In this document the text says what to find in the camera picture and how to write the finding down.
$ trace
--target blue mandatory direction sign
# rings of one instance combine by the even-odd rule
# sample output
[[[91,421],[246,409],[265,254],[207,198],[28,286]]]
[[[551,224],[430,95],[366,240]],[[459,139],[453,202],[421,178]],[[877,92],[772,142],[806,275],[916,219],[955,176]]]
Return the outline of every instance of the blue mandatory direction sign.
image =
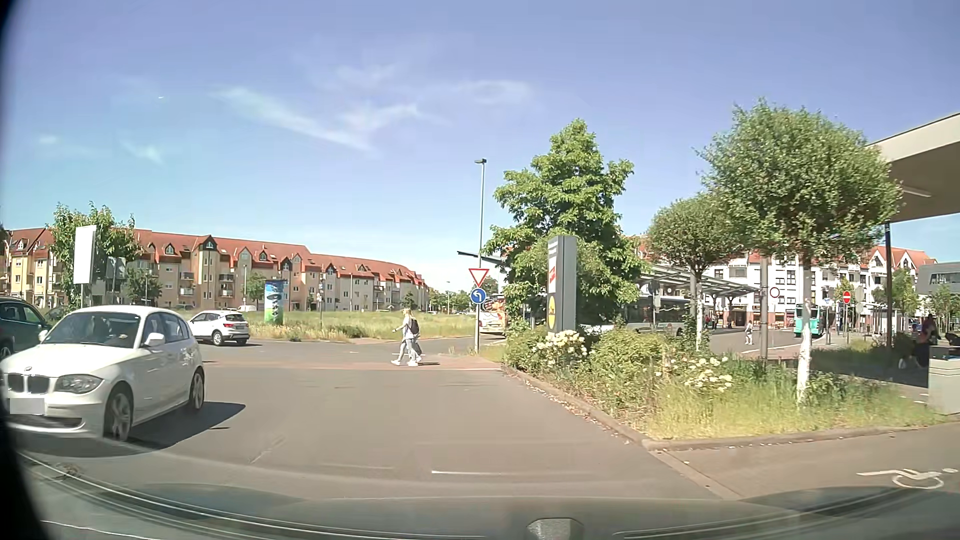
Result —
[[[474,304],[483,304],[487,301],[487,291],[477,287],[470,291],[470,301]]]

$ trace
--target trash bin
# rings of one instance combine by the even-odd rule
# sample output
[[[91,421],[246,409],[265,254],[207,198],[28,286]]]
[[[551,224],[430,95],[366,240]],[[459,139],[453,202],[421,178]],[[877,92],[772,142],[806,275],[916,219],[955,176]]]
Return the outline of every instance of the trash bin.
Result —
[[[940,414],[960,412],[960,349],[931,346],[926,377],[927,405]]]

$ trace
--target car headlight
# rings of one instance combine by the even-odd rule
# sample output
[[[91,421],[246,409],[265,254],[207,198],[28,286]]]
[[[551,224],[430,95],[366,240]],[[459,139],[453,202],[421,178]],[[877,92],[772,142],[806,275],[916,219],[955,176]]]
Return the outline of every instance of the car headlight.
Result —
[[[54,385],[54,392],[85,394],[95,390],[103,381],[103,379],[93,377],[92,375],[64,375],[57,379],[57,384]]]

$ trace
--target yield sign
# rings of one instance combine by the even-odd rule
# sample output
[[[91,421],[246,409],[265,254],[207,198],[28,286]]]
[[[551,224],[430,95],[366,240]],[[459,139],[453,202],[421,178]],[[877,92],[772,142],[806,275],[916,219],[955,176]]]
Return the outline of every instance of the yield sign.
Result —
[[[483,280],[487,277],[487,273],[490,272],[489,268],[470,268],[470,275],[473,276],[473,282],[477,286],[483,284]]]

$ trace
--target gray pants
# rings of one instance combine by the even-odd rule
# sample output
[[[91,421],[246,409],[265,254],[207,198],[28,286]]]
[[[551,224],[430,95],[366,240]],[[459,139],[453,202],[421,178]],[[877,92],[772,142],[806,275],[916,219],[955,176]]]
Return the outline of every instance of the gray pants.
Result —
[[[411,360],[420,361],[423,358],[423,350],[420,348],[420,343],[417,343],[419,339],[418,336],[411,337],[409,339],[404,339],[400,342],[400,355],[396,358],[403,360],[403,354],[406,353],[410,356]]]

